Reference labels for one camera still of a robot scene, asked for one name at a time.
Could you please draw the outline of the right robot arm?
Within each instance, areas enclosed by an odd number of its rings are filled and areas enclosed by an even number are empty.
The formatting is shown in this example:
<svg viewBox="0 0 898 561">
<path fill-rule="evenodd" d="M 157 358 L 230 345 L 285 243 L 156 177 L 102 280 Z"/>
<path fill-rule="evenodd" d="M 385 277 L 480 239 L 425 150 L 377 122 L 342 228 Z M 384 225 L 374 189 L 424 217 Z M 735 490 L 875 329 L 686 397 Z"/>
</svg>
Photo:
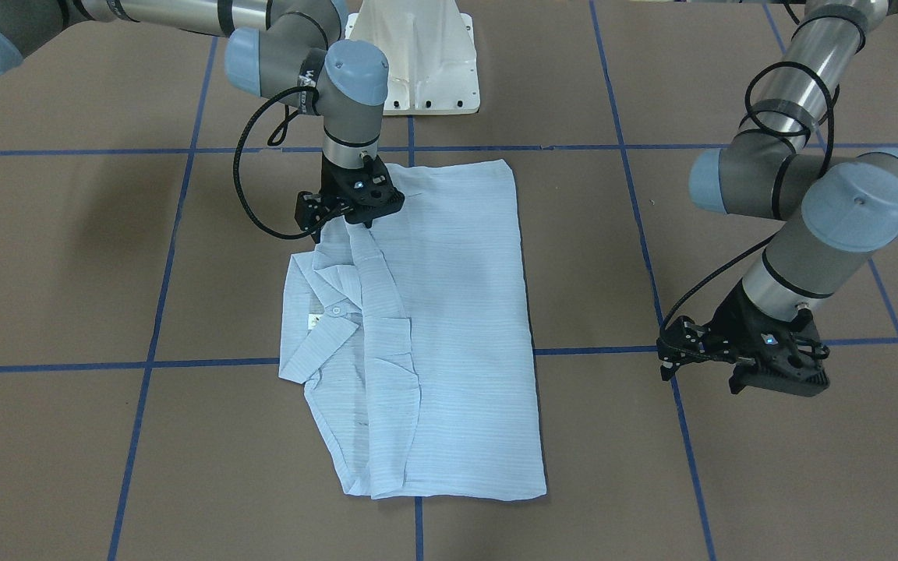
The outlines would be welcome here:
<svg viewBox="0 0 898 561">
<path fill-rule="evenodd" d="M 249 205 L 242 156 L 272 107 L 285 108 L 285 117 L 268 146 L 285 141 L 295 118 L 321 118 L 320 187 L 297 195 L 297 230 L 289 235 L 318 239 L 331 221 L 370 227 L 404 202 L 378 149 L 389 63 L 374 44 L 347 37 L 348 18 L 345 1 L 0 1 L 0 75 L 84 24 L 140 24 L 224 40 L 228 82 L 261 99 L 232 156 L 236 199 L 254 226 L 286 238 Z"/>
</svg>

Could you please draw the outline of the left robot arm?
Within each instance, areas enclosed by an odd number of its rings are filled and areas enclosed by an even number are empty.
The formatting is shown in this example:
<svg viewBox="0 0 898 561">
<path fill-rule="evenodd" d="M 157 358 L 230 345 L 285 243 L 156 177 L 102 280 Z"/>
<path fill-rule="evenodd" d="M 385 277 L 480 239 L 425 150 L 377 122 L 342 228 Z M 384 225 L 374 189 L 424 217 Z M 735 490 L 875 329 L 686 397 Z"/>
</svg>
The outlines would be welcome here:
<svg viewBox="0 0 898 561">
<path fill-rule="evenodd" d="M 659 328 L 660 376 L 703 362 L 733 366 L 730 391 L 748 387 L 815 397 L 830 355 L 816 309 L 898 237 L 898 149 L 857 157 L 804 152 L 823 125 L 834 135 L 839 85 L 869 35 L 898 1 L 808 1 L 783 60 L 744 94 L 744 117 L 727 148 L 707 150 L 689 173 L 703 210 L 780 221 L 746 251 L 753 263 L 712 319 L 672 308 Z"/>
</svg>

